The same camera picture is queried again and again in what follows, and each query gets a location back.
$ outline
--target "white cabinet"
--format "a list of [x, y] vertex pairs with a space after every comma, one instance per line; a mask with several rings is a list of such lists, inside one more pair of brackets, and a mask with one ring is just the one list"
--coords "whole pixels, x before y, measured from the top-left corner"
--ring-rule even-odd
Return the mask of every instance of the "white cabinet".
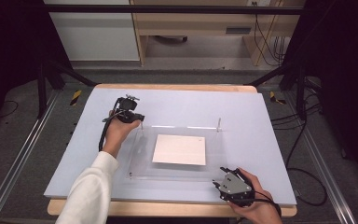
[[[127, 0], [45, 0], [46, 4], [128, 5]], [[139, 61], [130, 13], [50, 13], [71, 61]]]

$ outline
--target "tripod leg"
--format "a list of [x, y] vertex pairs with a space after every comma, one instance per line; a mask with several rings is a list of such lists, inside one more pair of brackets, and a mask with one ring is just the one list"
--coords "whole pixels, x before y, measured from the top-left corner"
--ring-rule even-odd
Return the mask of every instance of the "tripod leg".
[[266, 75], [262, 76], [261, 78], [258, 78], [257, 80], [255, 80], [255, 81], [253, 81], [253, 82], [251, 82], [249, 84], [245, 84], [245, 85], [251, 85], [251, 86], [257, 87], [257, 86], [263, 84], [264, 82], [272, 79], [273, 77], [276, 77], [278, 75], [283, 75], [291, 67], [292, 67], [291, 63], [284, 64], [284, 65], [282, 65], [282, 66], [270, 71], [269, 73], [267, 73]]
[[41, 63], [37, 71], [37, 91], [39, 95], [39, 114], [37, 117], [39, 119], [42, 118], [43, 113], [48, 107], [48, 98], [46, 96], [46, 80], [45, 76], [43, 75], [43, 69], [44, 67]]
[[307, 119], [307, 111], [305, 109], [304, 88], [305, 88], [305, 71], [302, 67], [298, 69], [297, 77], [297, 95], [296, 95], [296, 110], [302, 120]]
[[79, 80], [81, 81], [82, 83], [84, 83], [85, 85], [87, 86], [96, 86], [98, 85], [99, 83], [96, 83], [96, 82], [93, 82], [91, 80], [89, 80], [88, 78], [85, 78], [85, 77], [82, 77], [80, 74], [78, 74], [77, 72], [75, 72], [74, 70], [72, 69], [69, 69], [57, 62], [54, 62], [54, 61], [48, 61], [49, 64], [51, 64], [53, 67], [55, 67], [56, 69], [64, 72], [65, 74], [75, 78], [76, 80]]

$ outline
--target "metal rail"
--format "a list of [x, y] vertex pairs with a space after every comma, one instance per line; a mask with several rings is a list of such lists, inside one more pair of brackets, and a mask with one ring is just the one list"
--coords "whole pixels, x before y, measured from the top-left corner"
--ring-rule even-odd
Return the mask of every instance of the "metal rail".
[[[294, 112], [295, 110], [295, 98], [293, 94], [290, 94], [288, 92], [284, 92], [284, 96], [287, 99], [288, 104], [292, 108]], [[312, 138], [312, 135], [310, 134], [310, 130], [305, 127], [304, 130], [304, 139], [306, 141], [307, 149], [309, 150], [310, 158], [313, 161], [313, 164], [315, 165], [315, 169], [318, 172], [322, 182], [324, 183], [324, 186], [327, 189], [327, 194], [329, 196], [331, 204], [334, 206], [334, 209], [336, 210], [337, 216], [341, 223], [344, 224], [354, 224], [356, 223], [356, 220], [354, 219], [354, 216], [351, 212], [351, 209], [349, 208], [347, 202], [345, 201], [345, 198], [341, 192], [341, 190], [338, 187], [338, 184], [333, 177], [332, 173], [330, 172], [330, 169], [328, 168], [326, 162], [324, 161], [324, 158], [319, 151], [319, 148], [317, 147], [315, 141]]]
[[48, 99], [48, 108], [46, 109], [46, 112], [43, 114], [42, 118], [38, 119], [34, 124], [34, 127], [28, 135], [27, 139], [25, 140], [25, 143], [23, 144], [16, 160], [14, 160], [13, 164], [10, 167], [10, 170], [7, 173], [7, 176], [2, 182], [0, 186], [0, 212], [8, 198], [8, 195], [16, 184], [16, 181], [19, 178], [21, 170], [27, 162], [29, 155], [34, 149], [34, 144], [36, 143], [40, 133], [42, 132], [48, 120], [48, 117], [50, 116], [51, 111], [55, 106], [59, 94], [60, 91], [53, 90], [52, 94], [50, 95], [50, 98]]
[[224, 7], [224, 6], [164, 6], [164, 5], [22, 5], [24, 10], [81, 13], [190, 13], [190, 14], [257, 14], [305, 15], [316, 9], [303, 7]]

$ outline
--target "right hand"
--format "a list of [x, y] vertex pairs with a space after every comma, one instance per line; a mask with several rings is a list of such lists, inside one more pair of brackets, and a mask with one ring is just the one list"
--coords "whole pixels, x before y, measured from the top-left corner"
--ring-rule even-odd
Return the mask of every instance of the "right hand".
[[[245, 175], [252, 182], [255, 191], [265, 194], [271, 200], [273, 200], [272, 195], [261, 187], [261, 184], [258, 181], [257, 176], [252, 175], [241, 168], [239, 169], [241, 173]], [[256, 193], [255, 198], [268, 200], [262, 194]], [[249, 207], [239, 207], [235, 203], [231, 203], [231, 202], [227, 202], [227, 203], [235, 213], [243, 217], [246, 217], [247, 219], [251, 220], [254, 224], [258, 224], [258, 223], [281, 224], [282, 223], [277, 210], [270, 203], [254, 202]]]

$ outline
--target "wooden table edge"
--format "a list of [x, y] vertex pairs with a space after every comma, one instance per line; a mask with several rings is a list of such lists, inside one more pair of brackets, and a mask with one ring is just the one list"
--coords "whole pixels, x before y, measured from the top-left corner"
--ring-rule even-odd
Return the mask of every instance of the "wooden table edge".
[[182, 84], [99, 84], [95, 88], [104, 89], [142, 89], [171, 91], [238, 91], [257, 93], [254, 86], [239, 85], [182, 85]]
[[[51, 199], [48, 213], [58, 216], [66, 199]], [[283, 217], [297, 213], [295, 205], [281, 205]], [[215, 203], [156, 203], [156, 202], [111, 202], [110, 217], [238, 217], [227, 204]]]

